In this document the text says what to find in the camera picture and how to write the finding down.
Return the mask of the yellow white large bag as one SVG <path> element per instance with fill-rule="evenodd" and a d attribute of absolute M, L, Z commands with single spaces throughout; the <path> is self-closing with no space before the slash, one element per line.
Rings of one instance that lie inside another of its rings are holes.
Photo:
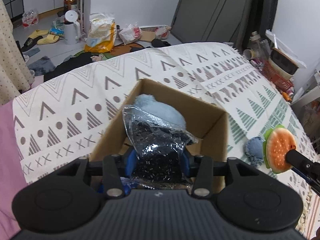
<path fill-rule="evenodd" d="M 117 25 L 113 13 L 93 13 L 89 16 L 84 51 L 91 53 L 108 53 L 114 48 Z"/>

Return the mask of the blue denim heart cushion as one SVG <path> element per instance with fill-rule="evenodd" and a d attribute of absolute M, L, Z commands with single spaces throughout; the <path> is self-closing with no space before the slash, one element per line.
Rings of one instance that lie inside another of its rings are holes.
<path fill-rule="evenodd" d="M 264 163 L 263 142 L 261 137 L 253 137 L 245 143 L 245 155 L 254 167 L 258 167 Z"/>

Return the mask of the cream round appliance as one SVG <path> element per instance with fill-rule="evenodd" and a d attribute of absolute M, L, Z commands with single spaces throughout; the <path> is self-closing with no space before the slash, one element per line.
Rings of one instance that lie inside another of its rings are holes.
<path fill-rule="evenodd" d="M 275 47 L 272 48 L 268 61 L 274 70 L 285 80 L 291 79 L 298 70 L 298 65 Z"/>

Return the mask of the blue Vinda tissue pack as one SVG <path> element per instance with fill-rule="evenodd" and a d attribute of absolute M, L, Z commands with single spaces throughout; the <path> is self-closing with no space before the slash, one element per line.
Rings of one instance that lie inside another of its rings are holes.
<path fill-rule="evenodd" d="M 125 177 L 111 181 L 108 180 L 107 182 L 102 179 L 96 191 L 97 193 L 106 193 L 107 190 L 115 187 L 121 188 L 125 195 L 129 195 L 131 192 L 130 180 Z"/>

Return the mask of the grey plush mouse toy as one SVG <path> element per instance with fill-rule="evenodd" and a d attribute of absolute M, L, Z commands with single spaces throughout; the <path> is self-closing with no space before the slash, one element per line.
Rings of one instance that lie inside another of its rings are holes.
<path fill-rule="evenodd" d="M 157 101 L 153 95 L 140 94 L 135 98 L 133 105 L 182 129 L 186 129 L 187 125 L 183 115 L 171 105 Z"/>

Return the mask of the yellow slipper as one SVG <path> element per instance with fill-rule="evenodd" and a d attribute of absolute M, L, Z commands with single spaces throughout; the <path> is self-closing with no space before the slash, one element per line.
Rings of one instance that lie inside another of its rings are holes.
<path fill-rule="evenodd" d="M 46 37 L 37 41 L 37 45 L 53 44 L 59 40 L 59 36 L 48 34 Z"/>

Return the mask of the black monitor screen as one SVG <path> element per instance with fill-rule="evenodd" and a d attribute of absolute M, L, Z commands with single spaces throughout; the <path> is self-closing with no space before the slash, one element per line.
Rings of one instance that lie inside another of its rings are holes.
<path fill-rule="evenodd" d="M 249 15 L 250 31 L 257 31 L 266 38 L 265 31 L 272 30 L 278 0 L 252 0 Z"/>

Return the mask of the white electric kettle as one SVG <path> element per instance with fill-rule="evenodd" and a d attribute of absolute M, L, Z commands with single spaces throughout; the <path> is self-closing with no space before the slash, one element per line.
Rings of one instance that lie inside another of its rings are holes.
<path fill-rule="evenodd" d="M 78 22 L 78 13 L 69 10 L 65 13 L 64 37 L 67 45 L 77 44 L 80 40 L 81 30 Z"/>

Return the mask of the plush hamburger toy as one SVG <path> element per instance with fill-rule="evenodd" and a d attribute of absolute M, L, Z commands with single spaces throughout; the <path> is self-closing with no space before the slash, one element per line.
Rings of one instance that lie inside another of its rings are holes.
<path fill-rule="evenodd" d="M 286 162 L 285 156 L 290 150 L 296 150 L 297 143 L 294 135 L 283 125 L 268 129 L 264 134 L 263 156 L 267 168 L 273 173 L 286 172 L 292 166 Z"/>

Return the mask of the black item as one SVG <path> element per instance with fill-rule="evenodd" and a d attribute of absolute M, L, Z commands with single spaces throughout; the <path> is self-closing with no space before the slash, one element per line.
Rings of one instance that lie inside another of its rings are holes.
<path fill-rule="evenodd" d="M 182 184 L 182 153 L 198 139 L 134 105 L 125 106 L 122 116 L 127 137 L 137 152 L 135 176 L 153 183 Z"/>

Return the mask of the brown cardboard box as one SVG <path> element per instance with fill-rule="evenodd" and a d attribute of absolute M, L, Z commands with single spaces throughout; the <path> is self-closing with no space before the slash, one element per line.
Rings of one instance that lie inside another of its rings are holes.
<path fill-rule="evenodd" d="M 195 177 L 195 161 L 205 155 L 227 158 L 228 114 L 225 110 L 156 81 L 136 83 L 91 154 L 91 161 L 120 154 L 124 142 L 134 147 L 136 166 L 129 177 L 157 184 L 180 184 Z"/>

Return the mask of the black printed shirt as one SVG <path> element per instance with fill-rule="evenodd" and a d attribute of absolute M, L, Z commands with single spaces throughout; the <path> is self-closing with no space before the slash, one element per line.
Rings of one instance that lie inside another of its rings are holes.
<path fill-rule="evenodd" d="M 62 74 L 70 72 L 76 68 L 85 66 L 93 62 L 93 54 L 90 52 L 82 53 L 77 57 L 71 57 L 67 61 L 59 64 L 53 71 L 44 74 L 44 82 L 47 82 L 53 78 L 56 78 Z"/>

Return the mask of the patterned cream table cloth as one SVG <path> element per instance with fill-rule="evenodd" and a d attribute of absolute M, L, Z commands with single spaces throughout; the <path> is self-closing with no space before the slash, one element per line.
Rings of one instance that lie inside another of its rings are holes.
<path fill-rule="evenodd" d="M 74 150 L 91 153 L 141 79 L 223 107 L 229 117 L 229 156 L 245 160 L 242 147 L 248 138 L 282 124 L 305 156 L 319 160 L 289 104 L 244 57 L 221 43 L 188 43 L 88 64 L 16 98 L 16 136 L 26 181 L 74 160 Z"/>

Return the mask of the white red plastic bag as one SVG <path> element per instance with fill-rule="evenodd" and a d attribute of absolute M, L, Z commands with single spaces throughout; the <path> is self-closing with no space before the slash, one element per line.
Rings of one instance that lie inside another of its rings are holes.
<path fill-rule="evenodd" d="M 141 36 L 142 31 L 137 23 L 129 24 L 119 32 L 119 37 L 125 45 L 139 40 Z"/>

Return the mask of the red plastic basket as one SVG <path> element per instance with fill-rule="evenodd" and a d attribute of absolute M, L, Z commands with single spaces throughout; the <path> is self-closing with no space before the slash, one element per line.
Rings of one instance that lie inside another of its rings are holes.
<path fill-rule="evenodd" d="M 268 81 L 272 82 L 283 92 L 287 92 L 289 89 L 294 87 L 293 83 L 291 82 L 291 78 L 293 76 L 282 70 L 271 59 L 265 61 L 262 74 L 268 79 Z"/>

